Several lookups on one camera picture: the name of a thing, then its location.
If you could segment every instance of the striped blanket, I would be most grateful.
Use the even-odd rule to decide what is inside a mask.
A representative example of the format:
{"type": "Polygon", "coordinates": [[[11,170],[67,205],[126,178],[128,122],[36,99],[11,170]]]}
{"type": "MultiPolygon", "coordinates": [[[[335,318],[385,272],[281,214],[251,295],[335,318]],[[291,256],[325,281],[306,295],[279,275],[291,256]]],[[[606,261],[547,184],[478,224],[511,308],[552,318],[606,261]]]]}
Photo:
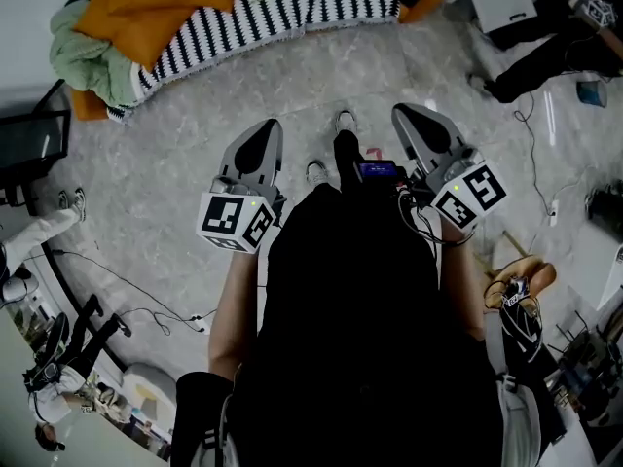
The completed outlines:
{"type": "MultiPolygon", "coordinates": [[[[397,0],[236,0],[230,14],[202,7],[175,33],[154,70],[134,67],[131,80],[144,101],[168,82],[270,42],[308,31],[396,22],[398,13],[397,0]]],[[[122,122],[134,108],[109,106],[108,116],[122,122]]]]}

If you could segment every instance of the small display screen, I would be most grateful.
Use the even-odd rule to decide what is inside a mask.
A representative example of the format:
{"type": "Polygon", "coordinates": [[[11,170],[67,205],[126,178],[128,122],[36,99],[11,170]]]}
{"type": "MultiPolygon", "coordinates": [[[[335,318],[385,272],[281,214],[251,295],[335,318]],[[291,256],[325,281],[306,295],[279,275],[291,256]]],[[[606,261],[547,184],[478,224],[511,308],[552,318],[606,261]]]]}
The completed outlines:
{"type": "Polygon", "coordinates": [[[398,176],[398,170],[393,162],[361,162],[359,171],[363,178],[398,176]]]}

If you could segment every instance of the marble floor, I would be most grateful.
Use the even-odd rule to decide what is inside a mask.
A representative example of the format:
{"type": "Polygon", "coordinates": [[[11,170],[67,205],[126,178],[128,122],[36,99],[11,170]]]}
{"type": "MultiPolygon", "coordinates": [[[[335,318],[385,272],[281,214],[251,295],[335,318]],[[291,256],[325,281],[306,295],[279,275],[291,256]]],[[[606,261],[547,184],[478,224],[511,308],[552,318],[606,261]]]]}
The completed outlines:
{"type": "MultiPolygon", "coordinates": [[[[518,108],[528,113],[531,99],[526,95],[515,104],[500,105],[465,82],[465,74],[479,64],[497,74],[529,49],[520,46],[499,54],[467,24],[436,13],[415,24],[362,26],[267,46],[162,89],[137,109],[127,126],[74,122],[68,157],[36,191],[42,207],[51,209],[61,188],[82,185],[89,217],[56,238],[54,246],[99,261],[183,316],[207,313],[217,305],[229,253],[200,240],[194,228],[201,194],[227,145],[254,123],[279,119],[284,154],[277,184],[288,197],[287,216],[309,191],[304,176],[309,160],[327,161],[337,176],[332,124],[340,109],[354,111],[363,148],[378,147],[385,158],[406,162],[390,110],[407,101],[453,119],[464,138],[497,163],[511,190],[512,199],[480,227],[474,241],[479,252],[491,257],[507,229],[525,247],[561,264],[574,254],[587,190],[621,175],[623,84],[607,85],[606,109],[578,102],[575,82],[580,75],[551,80],[534,93],[530,124],[539,186],[548,203],[565,187],[556,194],[559,221],[551,228],[531,183],[529,133],[513,116],[518,108]],[[546,91],[555,110],[554,146],[546,91]]],[[[259,284],[265,281],[266,250],[259,284]]],[[[58,261],[84,300],[95,292],[108,310],[158,308],[89,262],[68,256],[58,261]]],[[[261,288],[259,295],[263,299],[261,288]]],[[[578,328],[575,309],[589,321],[600,316],[568,288],[563,275],[541,304],[545,340],[558,346],[564,345],[554,326],[578,328]]],[[[110,342],[126,361],[156,365],[173,377],[205,369],[206,336],[170,322],[166,337],[145,312],[128,319],[131,340],[114,336],[110,342]]]]}

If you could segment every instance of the white shoe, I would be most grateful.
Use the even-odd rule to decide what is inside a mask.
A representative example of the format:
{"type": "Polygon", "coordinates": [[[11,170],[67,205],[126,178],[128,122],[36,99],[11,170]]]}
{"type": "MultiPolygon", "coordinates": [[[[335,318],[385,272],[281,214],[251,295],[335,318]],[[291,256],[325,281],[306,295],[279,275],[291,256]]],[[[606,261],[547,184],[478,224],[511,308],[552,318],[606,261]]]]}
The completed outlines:
{"type": "Polygon", "coordinates": [[[74,205],[80,213],[80,221],[84,222],[87,219],[87,196],[82,187],[78,187],[75,192],[74,205]]]}
{"type": "Polygon", "coordinates": [[[305,178],[312,187],[316,188],[321,183],[329,183],[329,171],[321,161],[315,160],[308,164],[305,178]]]}
{"type": "Polygon", "coordinates": [[[69,209],[69,197],[65,191],[58,193],[58,209],[69,209]]]}
{"type": "Polygon", "coordinates": [[[482,76],[476,76],[475,74],[467,75],[468,85],[470,85],[473,89],[478,91],[478,93],[480,93],[482,96],[486,98],[491,98],[493,96],[491,92],[488,91],[487,88],[485,87],[485,83],[487,83],[487,80],[485,80],[482,76]]]}
{"type": "Polygon", "coordinates": [[[335,118],[335,132],[337,135],[341,131],[350,131],[353,134],[357,134],[357,121],[351,111],[341,111],[335,118]]]}

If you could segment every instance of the green cloth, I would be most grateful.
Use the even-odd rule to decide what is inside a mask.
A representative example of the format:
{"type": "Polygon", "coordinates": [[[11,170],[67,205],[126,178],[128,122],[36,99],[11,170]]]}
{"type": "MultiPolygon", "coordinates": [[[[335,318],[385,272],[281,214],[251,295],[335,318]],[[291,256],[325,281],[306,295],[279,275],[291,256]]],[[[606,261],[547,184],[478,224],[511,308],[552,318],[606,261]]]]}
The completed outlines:
{"type": "Polygon", "coordinates": [[[136,94],[130,79],[131,60],[112,44],[73,30],[89,5],[80,0],[63,7],[50,21],[54,34],[50,64],[67,85],[76,90],[93,90],[111,107],[131,105],[136,94]]]}

